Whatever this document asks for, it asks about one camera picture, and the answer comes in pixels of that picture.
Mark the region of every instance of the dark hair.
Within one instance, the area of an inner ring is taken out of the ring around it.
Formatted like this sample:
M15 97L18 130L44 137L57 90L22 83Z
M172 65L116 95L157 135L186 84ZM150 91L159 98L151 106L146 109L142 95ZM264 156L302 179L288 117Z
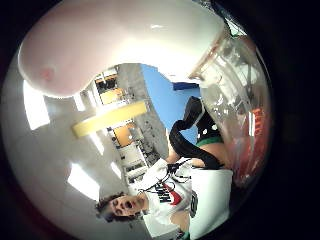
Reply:
M110 195L108 197L104 197L104 198L100 198L99 202L96 203L95 205L95 209L100 213L102 211L102 209L109 204L110 201L112 201L113 199L116 199L118 197L124 196L124 192L120 192L118 194L114 194L114 195ZM132 221L137 219L136 216L116 216L113 214L113 219L112 220L116 220L118 222L128 222L128 221Z

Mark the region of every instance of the white t-shirt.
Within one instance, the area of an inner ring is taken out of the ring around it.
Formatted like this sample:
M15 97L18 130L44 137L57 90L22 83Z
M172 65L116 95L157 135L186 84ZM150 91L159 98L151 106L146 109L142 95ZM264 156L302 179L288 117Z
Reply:
M176 172L177 176L190 176L191 161L185 162L179 167ZM186 181L186 178L176 178L180 182L175 182L169 178L162 184L158 182L163 179L167 173L167 162L159 159L152 167L150 167L141 183L140 188L147 189L152 185L154 187L145 192L149 200L149 214L152 214L155 219L161 224L172 224L171 215L177 211L188 210L191 203L191 179Z

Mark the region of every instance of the fluorescent light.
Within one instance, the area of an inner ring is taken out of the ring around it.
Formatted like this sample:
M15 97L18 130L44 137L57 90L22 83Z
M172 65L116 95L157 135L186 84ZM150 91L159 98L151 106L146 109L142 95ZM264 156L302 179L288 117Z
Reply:
M76 95L73 96L73 99L76 103L78 111L84 111L86 107L83 104L83 101L81 99L80 93L77 93Z
M121 179L121 171L114 162L111 162L111 168L114 171L114 173Z
M89 177L78 164L72 164L68 183L87 197L99 201L99 184Z
M26 80L23 82L24 108L31 130L50 123L44 97L41 92L33 89Z
M98 137L97 133L95 133L95 132L90 133L89 136L90 136L92 142L94 143L94 145L97 147L99 153L101 155L103 155L104 147L103 147L103 144L102 144L100 138Z
M249 135L254 137L255 127L255 115L252 112L249 112Z
M92 107L97 107L96 100L94 99L93 93L91 90L88 90L88 96Z

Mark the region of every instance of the man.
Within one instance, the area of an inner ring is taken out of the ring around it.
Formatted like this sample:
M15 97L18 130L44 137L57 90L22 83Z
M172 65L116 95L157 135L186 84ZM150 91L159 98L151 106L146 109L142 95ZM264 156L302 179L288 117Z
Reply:
M188 236L192 191L189 180L191 167L218 170L231 169L231 164L221 135L200 99L191 97L183 120L178 120L176 123L183 125L183 129L196 125L198 128L196 146L209 154L212 159L181 158L180 155L184 155L184 151L179 149L179 146L172 146L168 139L169 156L166 159L159 159L148 169L140 183L140 193L130 196L121 192L100 199L96 204L100 217L108 222L130 221L135 219L137 213L145 210L162 224L178 225L185 233L185 237Z

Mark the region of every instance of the nike logo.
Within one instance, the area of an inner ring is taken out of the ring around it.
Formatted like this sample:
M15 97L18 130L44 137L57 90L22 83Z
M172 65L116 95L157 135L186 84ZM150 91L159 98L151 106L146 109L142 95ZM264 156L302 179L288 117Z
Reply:
M181 196L175 191L171 191L172 189L167 184L163 183L163 186L169 191L169 193L173 197L173 202L170 203L170 205L178 205L182 200Z

